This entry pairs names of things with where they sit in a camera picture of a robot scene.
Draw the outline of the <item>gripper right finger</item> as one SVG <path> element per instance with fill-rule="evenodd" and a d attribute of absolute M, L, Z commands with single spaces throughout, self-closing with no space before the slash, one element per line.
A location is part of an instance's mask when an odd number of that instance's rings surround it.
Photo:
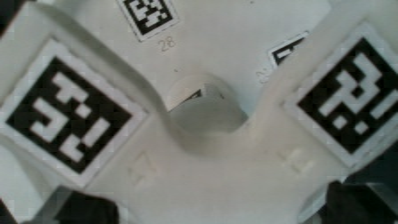
<path fill-rule="evenodd" d="M 398 224 L 398 194 L 381 183 L 328 184 L 321 224 Z"/>

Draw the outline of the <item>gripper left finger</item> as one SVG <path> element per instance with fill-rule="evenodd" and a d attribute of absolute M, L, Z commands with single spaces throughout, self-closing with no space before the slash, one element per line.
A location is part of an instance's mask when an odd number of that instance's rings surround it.
<path fill-rule="evenodd" d="M 111 200 L 58 186 L 33 218 L 22 224 L 118 224 Z"/>

